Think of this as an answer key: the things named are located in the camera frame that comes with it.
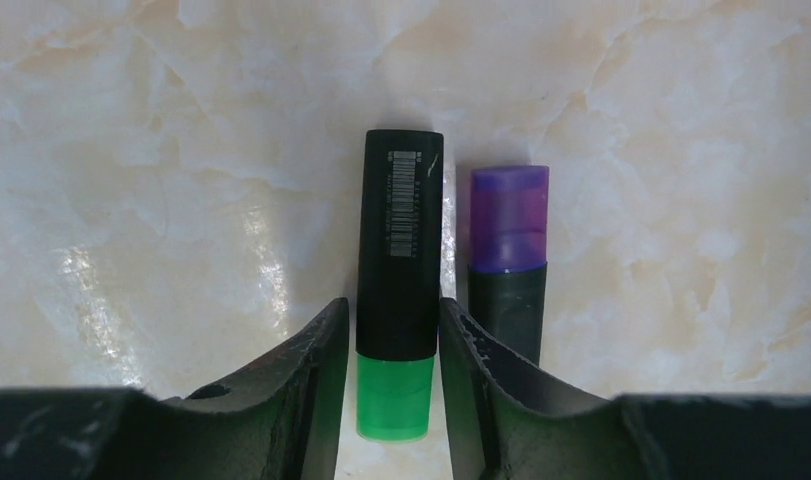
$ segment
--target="marble surface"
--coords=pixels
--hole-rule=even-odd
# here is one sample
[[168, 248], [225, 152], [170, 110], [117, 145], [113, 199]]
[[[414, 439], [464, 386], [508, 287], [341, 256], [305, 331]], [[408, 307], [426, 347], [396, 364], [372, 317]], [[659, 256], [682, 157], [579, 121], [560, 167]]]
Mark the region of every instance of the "marble surface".
[[[354, 298], [376, 126], [446, 135], [448, 295], [467, 169], [551, 166], [544, 369], [811, 392], [811, 0], [0, 0], [0, 385], [185, 395]], [[436, 387], [377, 445], [350, 374], [338, 478], [449, 478]]]

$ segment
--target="green highlighter cap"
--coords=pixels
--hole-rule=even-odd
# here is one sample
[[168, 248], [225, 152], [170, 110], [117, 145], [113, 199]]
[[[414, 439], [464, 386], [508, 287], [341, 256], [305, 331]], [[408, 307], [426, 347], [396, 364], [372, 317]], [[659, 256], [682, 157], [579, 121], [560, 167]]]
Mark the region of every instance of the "green highlighter cap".
[[386, 362], [358, 355], [358, 435], [403, 443], [429, 428], [434, 357]]
[[443, 135], [371, 130], [364, 149], [355, 350], [358, 434], [426, 435], [440, 312]]

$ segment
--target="scratch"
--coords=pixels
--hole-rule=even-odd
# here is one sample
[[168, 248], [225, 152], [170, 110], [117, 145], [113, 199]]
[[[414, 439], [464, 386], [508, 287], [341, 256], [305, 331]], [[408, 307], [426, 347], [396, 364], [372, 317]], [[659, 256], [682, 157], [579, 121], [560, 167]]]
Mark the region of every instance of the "scratch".
[[81, 433], [84, 435], [96, 433], [96, 431], [98, 431], [99, 427], [101, 426], [102, 424], [100, 424], [99, 422], [91, 422], [89, 425], [81, 429]]
[[11, 438], [3, 447], [2, 447], [2, 455], [6, 458], [11, 458], [16, 454], [19, 450], [19, 445], [22, 443], [23, 440], [26, 438], [37, 435], [43, 431], [43, 425], [37, 425], [36, 427], [32, 428], [31, 430], [28, 427], [31, 426], [32, 423], [37, 421], [43, 415], [51, 412], [52, 409], [51, 405], [40, 408], [31, 412], [30, 415], [25, 417], [21, 422], [19, 422], [19, 431], [16, 432], [13, 438]]
[[437, 159], [439, 156], [439, 153], [434, 154], [434, 160], [432, 160], [432, 164], [429, 166], [429, 173], [426, 174], [427, 177], [431, 177], [431, 171], [434, 169], [434, 166], [437, 165]]
[[93, 450], [93, 446], [87, 442], [79, 442], [67, 437], [60, 437], [58, 443], [66, 448], [73, 450], [79, 457], [87, 458]]

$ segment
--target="purple highlighter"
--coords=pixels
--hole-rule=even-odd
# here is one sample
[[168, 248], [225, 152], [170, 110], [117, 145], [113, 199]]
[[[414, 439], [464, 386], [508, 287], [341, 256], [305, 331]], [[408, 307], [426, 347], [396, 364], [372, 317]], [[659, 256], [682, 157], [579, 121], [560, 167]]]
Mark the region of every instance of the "purple highlighter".
[[482, 168], [470, 196], [470, 315], [537, 365], [546, 291], [549, 167]]

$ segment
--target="marker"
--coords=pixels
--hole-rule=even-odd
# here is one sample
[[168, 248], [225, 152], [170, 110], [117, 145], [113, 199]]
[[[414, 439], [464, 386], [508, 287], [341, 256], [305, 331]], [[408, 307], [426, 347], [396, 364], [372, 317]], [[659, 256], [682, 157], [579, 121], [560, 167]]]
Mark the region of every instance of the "marker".
[[443, 135], [371, 130], [358, 253], [358, 434], [428, 432], [440, 302]]
[[540, 362], [546, 290], [549, 167], [474, 170], [470, 187], [470, 315]]

